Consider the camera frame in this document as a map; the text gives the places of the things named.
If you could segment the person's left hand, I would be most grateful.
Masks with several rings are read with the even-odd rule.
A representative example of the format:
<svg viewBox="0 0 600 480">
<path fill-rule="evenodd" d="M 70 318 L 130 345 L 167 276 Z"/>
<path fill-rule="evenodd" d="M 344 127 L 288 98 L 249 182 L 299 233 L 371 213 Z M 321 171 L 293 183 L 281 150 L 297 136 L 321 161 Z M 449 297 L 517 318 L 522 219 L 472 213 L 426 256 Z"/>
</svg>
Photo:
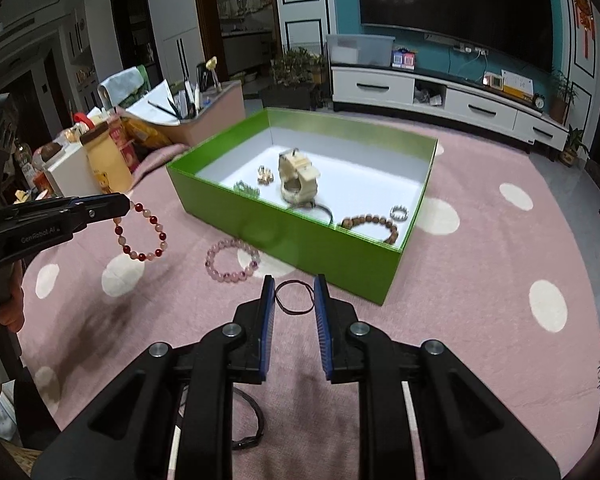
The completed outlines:
<svg viewBox="0 0 600 480">
<path fill-rule="evenodd" d="M 0 306 L 0 325 L 11 333 L 19 333 L 25 322 L 22 261 L 15 263 L 9 281 L 10 299 Z"/>
</svg>

